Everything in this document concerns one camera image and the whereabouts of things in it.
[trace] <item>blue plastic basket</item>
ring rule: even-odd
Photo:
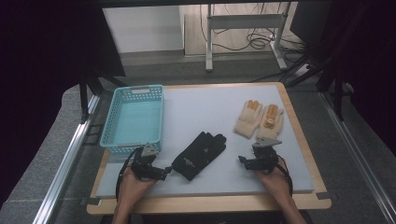
[[[100,145],[111,153],[131,152],[147,143],[161,150],[162,126],[162,85],[117,88]]]

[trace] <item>black curtain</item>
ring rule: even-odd
[[[64,92],[83,74],[124,72],[103,10],[94,2],[3,1],[0,29],[3,203],[55,121]]]
[[[342,78],[354,92],[351,103],[396,155],[393,127],[396,126],[396,86],[393,53],[396,50],[396,3],[393,0],[332,1],[319,61],[326,58],[346,31],[343,24],[359,3],[370,3],[352,37],[337,59]]]

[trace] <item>table leg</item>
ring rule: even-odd
[[[207,5],[207,40],[206,40],[206,72],[213,71],[213,53],[212,53],[212,5]]]
[[[280,24],[277,27],[275,40],[271,41],[271,43],[270,43],[271,49],[274,53],[274,56],[276,58],[276,61],[277,61],[277,64],[279,65],[280,70],[285,70],[288,68],[286,66],[285,60],[282,57],[282,54],[280,53],[279,42],[280,42],[280,38],[282,37],[283,30],[285,29],[286,20],[288,19],[288,16],[289,16],[290,4],[291,4],[291,2],[288,2],[285,10],[282,12],[282,17],[281,17]]]

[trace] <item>wooden frame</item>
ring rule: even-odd
[[[326,209],[332,206],[331,199],[319,199],[317,193],[327,192],[312,156],[303,130],[292,107],[290,98],[283,84],[279,82],[267,83],[237,83],[237,84],[205,84],[205,85],[181,85],[166,86],[166,89],[177,88],[218,88],[238,86],[275,85],[282,99],[285,110],[290,118],[292,129],[295,132],[300,149],[307,164],[309,173],[314,182],[315,189],[310,193],[293,194],[293,199],[299,209]],[[96,198],[102,174],[106,168],[109,153],[102,158],[97,177],[95,179],[91,198]],[[88,204],[87,212],[92,215],[112,215],[116,207],[116,199],[102,199],[98,205]],[[132,213],[137,214],[171,214],[171,213],[210,213],[210,212],[247,212],[247,211],[271,211],[278,210],[275,200],[268,194],[233,195],[233,196],[188,196],[188,197],[147,197],[143,198],[134,207]]]

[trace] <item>metal frame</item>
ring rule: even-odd
[[[387,192],[385,191],[382,184],[379,180],[375,177],[370,165],[367,163],[366,159],[364,159],[363,154],[359,150],[358,144],[353,139],[353,136],[350,134],[347,126],[343,121],[341,121],[335,112],[332,110],[332,99],[327,94],[320,92],[320,98],[322,99],[323,103],[325,104],[327,111],[330,114],[330,117],[335,124],[338,132],[340,133],[341,137],[343,138],[344,142],[346,143],[346,147],[355,162],[356,166],[358,167],[359,171],[361,172],[361,176],[363,177],[364,181],[367,184],[367,187],[372,192],[376,202],[378,203],[379,208],[381,209],[385,219],[390,224],[396,223],[396,209],[391,200],[388,196]]]
[[[231,15],[212,16],[212,5],[207,5],[207,41],[206,41],[206,72],[213,71],[212,30],[214,29],[252,29],[277,28],[276,36],[270,46],[281,70],[287,69],[285,60],[279,50],[279,42],[285,29],[291,2],[288,2],[282,14],[265,15]]]
[[[93,96],[89,103],[89,113],[92,114],[96,109],[99,101],[98,96]],[[58,201],[61,190],[64,187],[64,182],[66,181],[69,171],[74,163],[74,160],[79,152],[79,149],[84,140],[84,136],[90,127],[90,123],[92,121],[92,117],[89,117],[84,123],[78,125],[76,132],[73,136],[73,139],[66,150],[64,155],[64,159],[59,166],[58,171],[56,172],[55,177],[52,180],[51,185],[49,186],[49,190],[47,191],[47,195],[43,200],[38,212],[35,216],[35,220],[33,223],[47,223],[52,214],[53,208],[55,207],[56,202]]]

